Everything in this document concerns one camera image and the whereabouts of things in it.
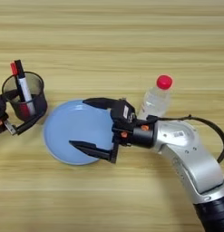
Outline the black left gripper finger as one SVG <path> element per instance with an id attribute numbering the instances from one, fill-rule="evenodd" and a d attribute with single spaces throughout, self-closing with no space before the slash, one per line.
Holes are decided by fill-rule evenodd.
<path id="1" fill-rule="evenodd" d="M 41 111 L 39 113 L 36 113 L 35 115 L 24 114 L 22 112 L 17 113 L 17 118 L 23 121 L 24 123 L 15 127 L 16 134 L 20 135 L 23 132 L 32 128 L 44 115 L 45 111 Z"/>
<path id="2" fill-rule="evenodd" d="M 3 97 L 7 102 L 12 101 L 18 95 L 19 95 L 18 90 L 11 90 L 3 93 Z"/>

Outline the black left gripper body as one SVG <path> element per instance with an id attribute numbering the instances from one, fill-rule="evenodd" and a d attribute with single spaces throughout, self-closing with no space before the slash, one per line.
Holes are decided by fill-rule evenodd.
<path id="1" fill-rule="evenodd" d="M 8 120 L 8 115 L 4 115 L 0 118 L 0 133 L 9 131 L 12 135 L 16 134 L 15 126 Z"/>

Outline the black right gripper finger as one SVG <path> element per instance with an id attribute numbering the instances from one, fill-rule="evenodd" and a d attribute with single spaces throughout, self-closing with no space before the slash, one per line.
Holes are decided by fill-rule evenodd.
<path id="1" fill-rule="evenodd" d="M 78 140 L 70 140 L 69 143 L 74 146 L 76 149 L 85 153 L 88 156 L 100 159 L 107 160 L 110 163 L 115 163 L 117 159 L 117 144 L 114 143 L 111 150 L 105 150 L 97 148 L 95 144 L 78 141 Z"/>
<path id="2" fill-rule="evenodd" d="M 83 100 L 83 103 L 99 109 L 110 109 L 113 107 L 115 100 L 110 98 L 89 98 Z"/>

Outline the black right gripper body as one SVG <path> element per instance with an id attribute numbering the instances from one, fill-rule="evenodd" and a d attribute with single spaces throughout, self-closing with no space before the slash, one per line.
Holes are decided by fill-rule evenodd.
<path id="1" fill-rule="evenodd" d="M 131 126 L 112 125 L 112 163 L 117 160 L 119 146 L 137 146 L 150 149 L 156 141 L 156 123 L 137 120 Z"/>

